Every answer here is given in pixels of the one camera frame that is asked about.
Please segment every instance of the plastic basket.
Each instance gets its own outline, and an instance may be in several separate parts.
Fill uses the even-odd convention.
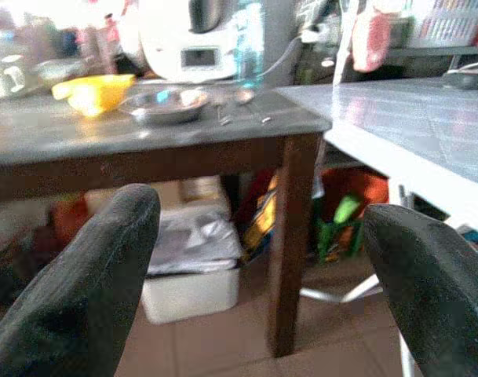
[[[478,0],[415,0],[411,48],[472,45],[478,33]]]

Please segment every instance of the water bottle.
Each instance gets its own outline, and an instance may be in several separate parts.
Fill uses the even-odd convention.
[[[234,15],[237,27],[235,64],[239,85],[249,89],[263,83],[265,15],[262,0],[239,0]]]

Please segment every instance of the white tabletop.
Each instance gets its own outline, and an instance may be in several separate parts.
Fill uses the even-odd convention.
[[[331,144],[478,229],[478,90],[403,79],[281,92],[332,120]]]

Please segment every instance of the tiled floor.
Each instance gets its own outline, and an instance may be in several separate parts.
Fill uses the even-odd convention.
[[[264,337],[267,262],[243,270],[239,304],[226,312],[156,326],[140,307],[115,377],[401,376],[397,329],[382,295],[340,306],[301,298],[296,352],[272,359]],[[304,285],[342,293],[370,274],[359,258],[308,269]]]

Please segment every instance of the metal bowl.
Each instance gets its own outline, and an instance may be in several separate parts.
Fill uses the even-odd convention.
[[[201,90],[172,89],[135,95],[119,110],[144,125],[184,123],[197,119],[208,103],[209,95]]]

